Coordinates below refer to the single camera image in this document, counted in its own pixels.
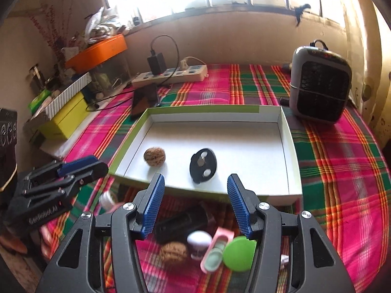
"power strip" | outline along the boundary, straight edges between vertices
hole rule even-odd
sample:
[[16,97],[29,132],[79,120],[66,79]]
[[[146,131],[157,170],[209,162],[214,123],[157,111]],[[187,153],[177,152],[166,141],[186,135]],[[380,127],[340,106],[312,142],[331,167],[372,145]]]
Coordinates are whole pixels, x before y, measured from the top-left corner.
[[[175,68],[167,69],[161,75],[152,75],[151,72],[142,73],[138,75],[132,81],[132,85],[134,88],[140,88],[152,83],[157,85],[164,82],[175,70]],[[208,75],[208,68],[206,65],[197,65],[197,66],[189,66],[186,70],[178,70],[173,74],[173,76],[167,81],[165,84],[179,84],[183,82],[201,82]]]

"yellow box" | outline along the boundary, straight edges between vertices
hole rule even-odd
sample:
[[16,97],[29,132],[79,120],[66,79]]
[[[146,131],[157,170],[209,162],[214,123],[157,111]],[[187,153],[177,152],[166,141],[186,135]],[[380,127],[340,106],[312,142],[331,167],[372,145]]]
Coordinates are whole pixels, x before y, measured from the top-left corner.
[[83,94],[78,92],[57,112],[52,120],[40,126],[39,130],[47,139],[69,139],[89,114],[86,109],[87,103]]

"window sill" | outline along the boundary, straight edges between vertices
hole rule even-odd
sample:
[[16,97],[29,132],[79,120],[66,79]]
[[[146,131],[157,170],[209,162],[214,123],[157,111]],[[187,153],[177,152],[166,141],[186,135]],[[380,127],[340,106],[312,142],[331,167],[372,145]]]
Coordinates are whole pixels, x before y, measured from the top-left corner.
[[[211,7],[206,7],[206,8],[189,9],[184,12],[170,14],[168,16],[161,17],[156,20],[142,23],[138,26],[133,27],[130,30],[130,32],[128,34],[126,34],[125,36],[128,36],[130,34],[134,34],[138,31],[143,30],[145,28],[148,28],[150,26],[154,26],[154,25],[164,23],[164,22],[174,21],[177,19],[182,19],[183,17],[198,16],[198,15],[204,15],[204,14],[210,14],[210,13],[233,12],[233,11],[267,12],[267,13],[291,15],[293,17],[296,17],[295,12],[293,10],[288,10],[287,8],[282,8],[282,7],[277,7],[277,6],[243,5],[243,4],[211,6]],[[314,21],[317,23],[322,23],[324,25],[331,26],[331,27],[345,31],[345,27],[341,26],[339,23],[334,22],[333,20],[330,20],[330,19],[326,19],[324,17],[320,17],[315,14],[304,12],[302,15],[302,18],[310,20],[310,21]]]

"green disc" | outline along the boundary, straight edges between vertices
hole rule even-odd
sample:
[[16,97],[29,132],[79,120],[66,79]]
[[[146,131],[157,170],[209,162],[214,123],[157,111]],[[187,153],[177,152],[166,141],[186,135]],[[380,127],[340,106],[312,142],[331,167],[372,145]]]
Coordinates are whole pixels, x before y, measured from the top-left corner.
[[250,270],[256,245],[255,240],[248,240],[245,236],[236,237],[225,247],[222,254],[224,264],[236,272]]

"black oval object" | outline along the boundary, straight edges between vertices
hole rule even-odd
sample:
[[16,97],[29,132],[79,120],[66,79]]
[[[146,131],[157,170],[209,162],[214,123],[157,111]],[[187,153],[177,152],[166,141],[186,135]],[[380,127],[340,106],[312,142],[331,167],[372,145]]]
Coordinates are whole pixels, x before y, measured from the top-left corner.
[[196,184],[210,180],[217,170],[217,159],[211,149],[200,149],[190,161],[190,176]]

